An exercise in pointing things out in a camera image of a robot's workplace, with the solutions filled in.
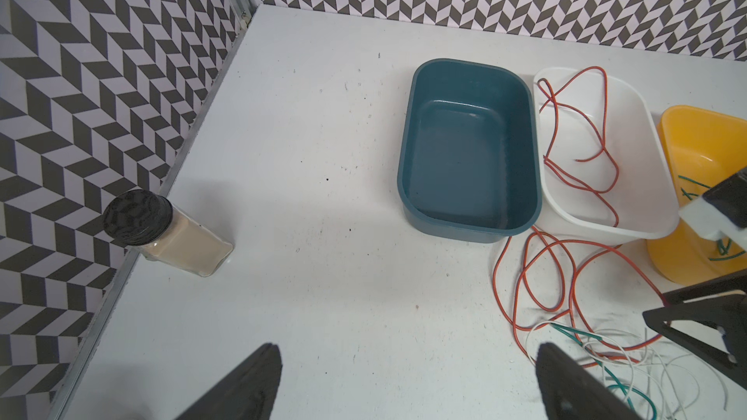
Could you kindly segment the yellow plastic bin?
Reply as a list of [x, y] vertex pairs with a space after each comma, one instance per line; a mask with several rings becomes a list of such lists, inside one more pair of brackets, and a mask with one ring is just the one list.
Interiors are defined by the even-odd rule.
[[[659, 140], [681, 206], [746, 166], [745, 120], [691, 106], [667, 109]], [[699, 237], [685, 222], [669, 236], [647, 242], [657, 271], [668, 280], [694, 285], [746, 268], [746, 252], [728, 238]]]

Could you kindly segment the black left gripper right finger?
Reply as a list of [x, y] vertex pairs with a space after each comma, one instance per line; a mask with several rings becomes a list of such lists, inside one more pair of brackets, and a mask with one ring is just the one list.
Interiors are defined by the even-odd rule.
[[559, 347], [540, 345], [535, 373], [549, 419], [639, 419]]

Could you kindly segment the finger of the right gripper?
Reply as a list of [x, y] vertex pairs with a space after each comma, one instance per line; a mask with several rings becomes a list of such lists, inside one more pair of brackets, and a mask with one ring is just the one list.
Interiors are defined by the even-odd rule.
[[746, 387], [746, 272], [667, 292], [647, 326]]

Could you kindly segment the black lid spice jar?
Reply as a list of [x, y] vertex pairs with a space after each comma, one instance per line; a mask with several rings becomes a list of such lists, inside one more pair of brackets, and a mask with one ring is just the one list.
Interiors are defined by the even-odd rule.
[[116, 196], [102, 215], [103, 231], [146, 259], [208, 277], [229, 258], [221, 239], [167, 198], [136, 189]]

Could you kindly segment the white plastic bin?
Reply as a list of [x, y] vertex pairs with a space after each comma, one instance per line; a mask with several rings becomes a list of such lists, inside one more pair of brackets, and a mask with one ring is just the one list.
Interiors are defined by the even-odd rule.
[[543, 206], [537, 227], [607, 245], [658, 239], [679, 203], [638, 91], [599, 66], [533, 79]]

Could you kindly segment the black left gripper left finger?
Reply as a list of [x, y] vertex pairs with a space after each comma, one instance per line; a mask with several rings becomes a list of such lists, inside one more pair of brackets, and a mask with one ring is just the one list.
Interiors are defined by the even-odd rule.
[[280, 349], [265, 343], [189, 406], [179, 420], [268, 419], [282, 374]]

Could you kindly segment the teal plastic bin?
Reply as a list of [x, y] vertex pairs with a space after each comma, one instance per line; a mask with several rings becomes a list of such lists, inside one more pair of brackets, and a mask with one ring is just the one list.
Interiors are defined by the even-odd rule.
[[512, 71], [438, 58], [414, 72], [397, 188], [427, 235], [495, 243], [535, 225], [543, 194], [534, 100]]

